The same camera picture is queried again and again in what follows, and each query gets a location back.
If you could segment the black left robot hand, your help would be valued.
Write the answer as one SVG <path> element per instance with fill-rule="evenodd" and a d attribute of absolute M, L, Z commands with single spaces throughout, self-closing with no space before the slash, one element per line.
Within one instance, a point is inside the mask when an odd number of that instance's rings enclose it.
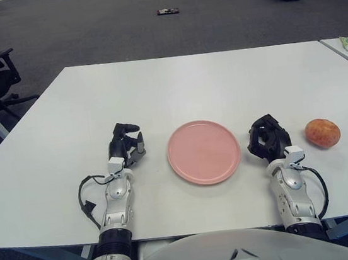
<path fill-rule="evenodd" d="M 113 129 L 113 138 L 109 143 L 109 159 L 118 157 L 123 167 L 130 168 L 146 154 L 142 132 L 138 125 L 117 123 Z"/>

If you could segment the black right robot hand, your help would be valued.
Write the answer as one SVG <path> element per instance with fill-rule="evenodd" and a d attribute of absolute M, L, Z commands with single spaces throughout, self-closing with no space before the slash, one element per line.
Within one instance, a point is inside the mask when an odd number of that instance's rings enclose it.
<path fill-rule="evenodd" d="M 269 114 L 256 120 L 248 133 L 249 152 L 261 159 L 266 159 L 268 163 L 284 159 L 284 149 L 292 146 L 288 132 Z"/>

